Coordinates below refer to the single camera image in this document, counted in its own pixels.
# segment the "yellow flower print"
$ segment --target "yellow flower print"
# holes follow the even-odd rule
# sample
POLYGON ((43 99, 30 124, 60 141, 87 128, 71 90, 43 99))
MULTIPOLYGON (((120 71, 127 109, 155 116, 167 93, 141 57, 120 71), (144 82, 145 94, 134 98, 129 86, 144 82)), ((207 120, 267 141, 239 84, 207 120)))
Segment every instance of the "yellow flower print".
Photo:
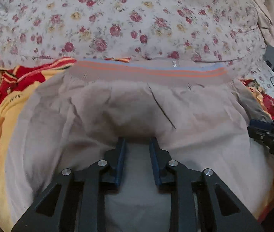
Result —
POLYGON ((75 12, 75 13, 72 13, 70 17, 73 20, 80 20, 81 19, 81 14, 79 12, 75 12))
POLYGON ((163 34, 163 33, 161 32, 161 30, 156 30, 155 33, 156 33, 157 36, 162 36, 162 34, 163 34))
POLYGON ((178 28, 178 30, 179 30, 179 31, 181 31, 181 32, 184 32, 184 33, 185 33, 185 29, 184 29, 184 27, 183 27, 183 25, 182 25, 182 24, 178 24, 178 25, 177 25, 177 28, 178 28))
POLYGON ((153 3, 152 2, 144 2, 143 4, 149 9, 153 8, 153 3))
POLYGON ((51 27, 48 28, 49 33, 53 32, 53 31, 54 31, 54 27, 51 26, 51 27))
POLYGON ((47 9, 52 9, 54 7, 54 2, 53 3, 49 3, 48 5, 47 5, 47 9))
POLYGON ((121 8, 121 7, 122 7, 122 3, 117 2, 117 3, 114 5, 114 7, 115 7, 115 9, 121 8))
POLYGON ((83 40, 83 41, 89 41, 89 40, 91 40, 91 38, 92 38, 92 32, 90 32, 90 31, 84 31, 84 32, 82 32, 82 34, 81 34, 81 39, 83 40))

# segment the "red fabric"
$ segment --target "red fabric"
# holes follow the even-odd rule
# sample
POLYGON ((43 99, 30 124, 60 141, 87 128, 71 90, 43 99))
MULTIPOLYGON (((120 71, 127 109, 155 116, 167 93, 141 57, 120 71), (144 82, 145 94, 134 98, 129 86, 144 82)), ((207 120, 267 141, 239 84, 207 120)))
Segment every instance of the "red fabric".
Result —
POLYGON ((267 108, 267 112, 270 113, 272 119, 274 120, 274 98, 265 93, 262 95, 264 97, 264 106, 267 108))
POLYGON ((16 90, 23 91, 35 81, 38 81, 40 83, 44 82, 45 77, 42 74, 43 70, 64 69, 68 67, 67 64, 75 62, 75 59, 62 58, 54 61, 51 64, 44 64, 42 66, 34 68, 19 66, 6 71, 2 74, 2 82, 0 85, 0 104, 3 102, 4 98, 8 96, 9 93, 16 90))

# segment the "beige cloth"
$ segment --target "beige cloth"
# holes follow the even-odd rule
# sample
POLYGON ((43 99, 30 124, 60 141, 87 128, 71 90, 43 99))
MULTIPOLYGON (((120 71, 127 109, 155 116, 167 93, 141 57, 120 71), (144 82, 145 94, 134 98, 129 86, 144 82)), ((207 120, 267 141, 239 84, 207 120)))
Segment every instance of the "beige cloth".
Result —
POLYGON ((274 48, 274 0, 253 0, 258 26, 267 44, 274 48))
MULTIPOLYGON (((191 89, 143 82, 86 83, 69 69, 41 84, 19 115, 6 160, 12 220, 21 217, 54 174, 67 167, 88 167, 113 148, 118 136, 156 136, 173 159, 195 170, 212 168, 258 216, 272 187, 274 158, 249 138, 248 114, 268 119, 239 81, 191 89)), ((137 209, 128 224, 157 221, 144 215, 153 211, 152 204, 140 209, 136 201, 125 203, 137 209)), ((111 213, 106 215, 121 228, 111 213)))

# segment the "metal screw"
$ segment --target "metal screw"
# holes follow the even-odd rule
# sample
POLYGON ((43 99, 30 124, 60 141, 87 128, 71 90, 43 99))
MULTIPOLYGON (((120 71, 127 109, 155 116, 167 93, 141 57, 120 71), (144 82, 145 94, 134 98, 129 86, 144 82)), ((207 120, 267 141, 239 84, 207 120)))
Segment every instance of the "metal screw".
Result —
POLYGON ((100 160, 99 162, 97 162, 97 164, 100 166, 100 167, 104 167, 105 165, 107 165, 107 161, 105 161, 104 159, 100 160))
POLYGON ((207 176, 211 176, 213 174, 213 170, 210 169, 210 168, 207 168, 205 171, 204 171, 205 175, 207 176))
POLYGON ((63 171, 62 171, 62 174, 63 175, 70 175, 70 173, 71 173, 71 170, 69 169, 69 168, 65 168, 63 171))
POLYGON ((177 162, 176 160, 170 160, 170 161, 168 162, 168 164, 169 164, 169 166, 171 166, 171 167, 175 167, 175 166, 178 165, 178 162, 177 162))

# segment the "orange stripe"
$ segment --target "orange stripe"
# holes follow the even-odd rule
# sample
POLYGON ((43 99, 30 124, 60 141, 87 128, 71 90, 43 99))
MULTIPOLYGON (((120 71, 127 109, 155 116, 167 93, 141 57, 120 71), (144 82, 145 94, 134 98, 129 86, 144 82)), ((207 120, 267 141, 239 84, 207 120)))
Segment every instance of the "orange stripe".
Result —
POLYGON ((92 69, 97 69, 97 70, 112 70, 112 71, 129 71, 129 72, 139 72, 139 73, 145 73, 149 75, 158 75, 158 76, 165 76, 165 77, 195 77, 195 78, 210 78, 210 77, 216 77, 219 75, 226 74, 227 71, 223 71, 221 73, 217 74, 211 74, 211 75, 189 75, 189 74, 167 74, 167 73, 154 73, 154 72, 149 72, 149 71, 140 71, 140 70, 129 70, 129 69, 114 69, 114 68, 106 68, 106 67, 97 67, 97 66, 87 66, 87 65, 80 65, 92 69))
MULTIPOLYGON (((145 68, 145 67, 134 67, 134 66, 126 66, 126 65, 117 65, 117 64, 105 64, 105 63, 98 63, 98 62, 92 62, 92 61, 86 61, 87 64, 90 64, 90 65, 99 65, 99 66, 105 66, 105 67, 110 67, 110 66, 115 66, 115 67, 121 67, 122 69, 125 68, 125 69, 142 69, 142 70, 151 70, 151 68, 145 68)), ((189 72, 189 73, 211 73, 211 72, 216 72, 216 71, 219 71, 219 70, 224 70, 225 68, 224 67, 221 67, 221 68, 217 68, 215 70, 208 70, 208 71, 196 71, 196 70, 161 70, 162 72, 179 72, 179 73, 182 73, 182 72, 189 72)))

